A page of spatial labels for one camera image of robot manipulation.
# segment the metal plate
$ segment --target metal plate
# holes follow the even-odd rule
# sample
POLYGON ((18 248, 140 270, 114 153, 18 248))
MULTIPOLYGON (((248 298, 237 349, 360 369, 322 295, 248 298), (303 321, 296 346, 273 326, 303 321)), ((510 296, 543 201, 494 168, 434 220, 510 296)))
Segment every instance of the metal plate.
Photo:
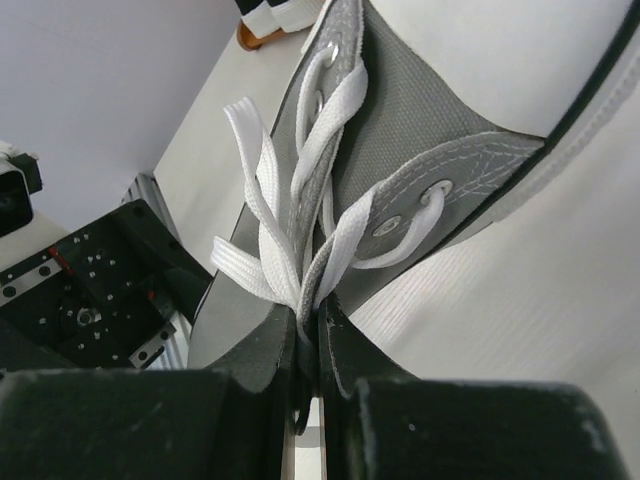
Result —
POLYGON ((40 285, 45 280, 51 278, 53 275, 60 273, 62 268, 58 263, 53 260, 47 260, 46 262, 38 265, 33 270, 29 270, 24 275, 11 280, 9 283, 2 285, 0 293, 0 307, 15 300, 20 295, 31 290, 33 287, 40 285))
POLYGON ((142 345, 129 357, 129 361, 136 368, 143 368, 145 365, 155 360, 154 355, 162 348, 174 334, 176 329, 171 322, 160 330, 151 340, 142 345))

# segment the white shoelace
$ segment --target white shoelace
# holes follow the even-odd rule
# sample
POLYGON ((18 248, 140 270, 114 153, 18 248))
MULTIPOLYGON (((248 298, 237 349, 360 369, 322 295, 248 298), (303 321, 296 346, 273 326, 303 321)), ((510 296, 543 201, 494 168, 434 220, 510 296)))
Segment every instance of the white shoelace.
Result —
MULTIPOLYGON (((290 185, 290 211, 298 212, 302 189, 311 178, 328 142, 361 107, 367 88, 364 64, 358 61, 354 70, 338 85, 320 109, 311 130, 308 130, 309 109, 315 100, 314 88, 322 68, 335 58, 334 47, 317 53, 303 77, 296 112, 296 148, 298 162, 290 185)), ((307 281, 307 271, 298 275, 294 244, 280 226, 280 185, 278 161, 271 136, 255 104, 248 98, 225 108, 238 143, 245 176, 245 201, 258 219, 256 258, 219 237, 214 239, 211 262, 238 285, 253 295, 293 309, 300 319, 307 281)), ((330 248, 329 257, 313 305, 315 308, 336 287, 346 269, 384 268, 405 260, 433 229, 444 208, 444 192, 435 189, 428 204, 413 218, 400 244, 388 253, 367 260, 358 260, 355 253, 369 221, 369 215, 379 184, 374 185, 340 217, 333 219, 333 192, 328 182, 321 212, 322 225, 328 237, 321 250, 330 248)), ((290 225, 293 240, 295 222, 290 225)), ((311 258, 306 258, 308 266, 311 258)))

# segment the bolt hole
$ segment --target bolt hole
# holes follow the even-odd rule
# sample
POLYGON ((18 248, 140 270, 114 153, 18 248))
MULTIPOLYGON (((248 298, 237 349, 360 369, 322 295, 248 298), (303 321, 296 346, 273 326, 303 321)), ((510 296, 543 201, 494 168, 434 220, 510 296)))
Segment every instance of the bolt hole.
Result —
POLYGON ((93 315, 91 315, 89 312, 83 312, 78 317, 78 325, 80 325, 81 327, 86 327, 91 323, 92 320, 93 315))
POLYGON ((14 287, 6 287, 4 290, 2 290, 2 294, 7 298, 15 297, 16 293, 17 292, 14 287))

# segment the black metal bracket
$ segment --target black metal bracket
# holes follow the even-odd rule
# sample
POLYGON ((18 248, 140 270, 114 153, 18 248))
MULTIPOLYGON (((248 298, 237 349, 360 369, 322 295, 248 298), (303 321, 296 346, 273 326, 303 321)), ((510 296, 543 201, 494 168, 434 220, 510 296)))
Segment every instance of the black metal bracket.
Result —
POLYGON ((144 201, 125 204, 0 272, 0 369, 146 367, 211 282, 144 201))
MULTIPOLYGON (((335 296, 318 313, 326 478, 628 478, 578 389, 419 380, 335 296)), ((277 306, 203 371, 9 374, 0 478, 292 479, 295 342, 277 306)))

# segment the metal eyelet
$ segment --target metal eyelet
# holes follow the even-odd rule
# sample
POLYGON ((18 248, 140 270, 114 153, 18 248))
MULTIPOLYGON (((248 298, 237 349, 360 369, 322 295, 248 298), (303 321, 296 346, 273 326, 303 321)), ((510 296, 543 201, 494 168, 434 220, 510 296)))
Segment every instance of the metal eyelet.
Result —
POLYGON ((402 221, 402 215, 396 215, 394 217, 388 218, 382 224, 376 228, 371 235, 374 237, 383 237, 391 232, 393 232, 400 222, 402 221))
POLYGON ((322 97, 322 92, 320 90, 316 90, 313 94, 312 108, 309 110, 309 121, 311 121, 311 123, 315 123, 315 121, 318 120, 323 108, 324 98, 322 97))
POLYGON ((331 52, 331 56, 324 62, 324 66, 326 68, 329 68, 331 65, 333 65, 336 61, 336 58, 338 58, 338 54, 340 53, 340 44, 338 40, 340 39, 340 37, 341 35, 338 35, 336 39, 331 40, 327 45, 327 48, 333 48, 333 51, 331 52))
POLYGON ((429 188, 427 188, 422 196, 420 197, 420 203, 423 205, 428 205, 431 201, 431 194, 437 189, 441 189, 446 197, 453 190, 453 182, 451 180, 440 180, 439 182, 434 183, 429 188))

